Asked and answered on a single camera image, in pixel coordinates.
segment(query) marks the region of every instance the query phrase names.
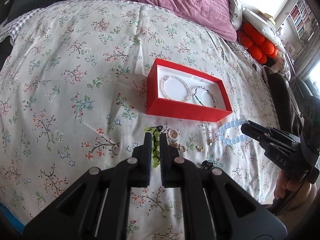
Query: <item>floral bedsheet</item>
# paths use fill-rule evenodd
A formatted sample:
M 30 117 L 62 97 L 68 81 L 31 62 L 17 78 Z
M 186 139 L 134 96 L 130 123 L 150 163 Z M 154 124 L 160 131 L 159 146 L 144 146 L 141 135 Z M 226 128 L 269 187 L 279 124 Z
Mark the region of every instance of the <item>floral bedsheet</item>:
M 156 57 L 221 78 L 233 114 L 217 123 L 146 115 Z M 278 127 L 261 76 L 214 32 L 168 10 L 124 0 L 53 4 L 22 27 L 0 80 L 0 201 L 23 224 L 90 167 L 130 157 L 157 126 L 178 129 L 183 157 L 210 159 L 258 201 L 275 188 L 278 169 L 256 141 L 226 147 L 216 136 L 238 118 Z M 161 187 L 156 148 L 152 156 L 150 187 L 131 192 L 128 238 L 184 239 L 180 191 Z

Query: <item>brown blanket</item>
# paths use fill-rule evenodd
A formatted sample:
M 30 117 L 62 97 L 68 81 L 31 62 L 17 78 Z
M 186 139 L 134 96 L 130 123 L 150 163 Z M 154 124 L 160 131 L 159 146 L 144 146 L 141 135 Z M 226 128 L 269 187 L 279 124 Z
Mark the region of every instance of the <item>brown blanket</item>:
M 274 73 L 267 66 L 263 66 L 262 74 L 276 108 L 280 129 L 300 136 L 302 130 L 300 114 L 290 97 L 285 77 Z

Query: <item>white pillow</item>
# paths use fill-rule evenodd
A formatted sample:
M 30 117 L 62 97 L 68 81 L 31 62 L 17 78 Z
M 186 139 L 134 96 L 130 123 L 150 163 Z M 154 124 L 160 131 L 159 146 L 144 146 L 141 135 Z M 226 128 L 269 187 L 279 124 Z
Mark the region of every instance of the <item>white pillow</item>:
M 248 10 L 247 8 L 244 8 L 242 16 L 246 22 L 252 24 L 252 26 L 256 28 L 258 32 L 260 32 L 269 41 L 271 41 L 280 52 L 285 53 L 285 49 L 281 42 L 281 39 L 264 19 L 256 15 L 254 12 Z
M 240 0 L 229 0 L 229 10 L 231 24 L 237 31 L 242 24 L 242 4 Z

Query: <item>light blue beaded bracelet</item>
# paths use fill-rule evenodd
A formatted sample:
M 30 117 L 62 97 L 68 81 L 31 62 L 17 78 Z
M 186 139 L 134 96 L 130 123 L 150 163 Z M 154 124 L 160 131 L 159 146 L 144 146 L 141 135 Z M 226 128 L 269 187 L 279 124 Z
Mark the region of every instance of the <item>light blue beaded bracelet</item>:
M 230 127 L 243 125 L 246 122 L 247 121 L 245 119 L 239 119 L 239 120 L 227 122 L 227 123 L 223 124 L 222 126 L 220 126 L 219 127 L 219 131 L 218 131 L 218 135 L 219 135 L 220 141 L 222 141 L 226 145 L 230 145 L 231 146 L 231 145 L 236 144 L 238 142 L 243 142 L 243 141 L 247 140 L 249 136 L 247 136 L 245 134 L 240 135 L 239 137 L 233 138 L 231 140 L 230 139 L 226 139 L 222 134 L 224 130 L 229 129 Z

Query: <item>orange pom-pom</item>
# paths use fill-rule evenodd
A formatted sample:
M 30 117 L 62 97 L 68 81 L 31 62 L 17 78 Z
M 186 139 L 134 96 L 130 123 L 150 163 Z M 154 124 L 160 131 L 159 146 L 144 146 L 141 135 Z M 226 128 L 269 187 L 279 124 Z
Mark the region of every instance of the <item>orange pom-pom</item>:
M 275 46 L 271 41 L 266 39 L 261 45 L 260 45 L 261 50 L 267 54 L 270 55 L 275 51 Z
M 278 50 L 275 48 L 275 51 L 272 54 L 268 55 L 268 57 L 275 58 L 277 54 L 278 54 Z
M 262 51 L 262 57 L 258 60 L 260 64 L 265 64 L 267 62 L 267 55 Z
M 257 30 L 251 33 L 251 39 L 258 46 L 260 46 L 266 40 L 266 38 Z
M 242 46 L 250 48 L 253 45 L 253 41 L 244 34 L 244 36 L 239 37 L 239 42 Z
M 255 44 L 253 44 L 253 45 L 248 49 L 248 52 L 249 52 L 250 55 L 251 55 L 254 59 L 256 59 L 256 60 L 259 60 L 259 59 L 262 58 L 262 51 L 261 51 L 261 49 L 260 49 L 257 45 L 255 45 Z
M 244 23 L 243 30 L 245 34 L 247 34 L 252 39 L 252 41 L 257 45 L 261 45 L 266 39 L 250 23 Z
M 242 30 L 238 31 L 238 37 L 247 36 Z
M 250 33 L 252 33 L 252 31 L 255 30 L 255 28 L 250 23 L 244 23 L 242 26 L 242 29 L 244 33 L 247 34 L 248 36 Z

